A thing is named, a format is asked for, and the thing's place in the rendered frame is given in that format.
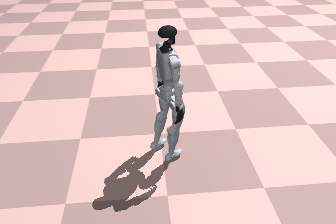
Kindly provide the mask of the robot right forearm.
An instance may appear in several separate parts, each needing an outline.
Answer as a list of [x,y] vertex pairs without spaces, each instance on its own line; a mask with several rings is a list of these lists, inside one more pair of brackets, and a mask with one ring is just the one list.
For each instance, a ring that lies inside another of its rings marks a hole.
[[181,84],[177,84],[174,89],[174,95],[175,95],[175,108],[178,106],[180,110],[183,109],[183,99],[182,99],[182,94],[183,94],[183,86]]

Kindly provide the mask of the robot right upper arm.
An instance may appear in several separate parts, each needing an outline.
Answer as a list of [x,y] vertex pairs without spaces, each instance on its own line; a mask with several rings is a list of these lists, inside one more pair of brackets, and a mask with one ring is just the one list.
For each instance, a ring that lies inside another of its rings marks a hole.
[[181,84],[183,86],[183,82],[180,81],[180,67],[181,63],[180,60],[176,56],[170,56],[169,57],[169,68],[171,69],[171,74],[172,74],[172,82],[173,82],[173,87],[177,84]]

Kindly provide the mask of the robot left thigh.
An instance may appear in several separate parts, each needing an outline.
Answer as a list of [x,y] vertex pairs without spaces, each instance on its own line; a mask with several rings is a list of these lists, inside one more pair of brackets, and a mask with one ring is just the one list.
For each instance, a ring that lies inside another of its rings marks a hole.
[[158,88],[156,88],[155,91],[156,91],[157,96],[159,97],[159,104],[160,104],[160,110],[161,110],[161,112],[158,114],[156,119],[157,119],[157,121],[163,123],[167,119],[167,113],[168,113],[168,110],[169,110],[170,106],[169,106],[169,103],[167,101],[164,101],[161,98],[160,86]]

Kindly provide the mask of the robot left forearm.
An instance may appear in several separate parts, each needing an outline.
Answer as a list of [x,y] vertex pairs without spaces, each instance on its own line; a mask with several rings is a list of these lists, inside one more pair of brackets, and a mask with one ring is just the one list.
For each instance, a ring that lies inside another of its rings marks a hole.
[[160,73],[159,73],[159,68],[157,66],[156,67],[156,71],[157,71],[157,78],[158,78],[158,82],[161,82],[162,83],[162,79],[160,78]]

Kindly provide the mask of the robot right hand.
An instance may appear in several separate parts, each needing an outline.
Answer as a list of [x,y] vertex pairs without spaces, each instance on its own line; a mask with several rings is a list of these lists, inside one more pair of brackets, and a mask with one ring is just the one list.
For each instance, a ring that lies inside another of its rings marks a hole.
[[176,106],[176,112],[177,112],[177,116],[176,116],[177,120],[176,122],[173,122],[174,124],[179,123],[183,119],[183,115],[184,115],[183,109],[180,110],[178,106]]

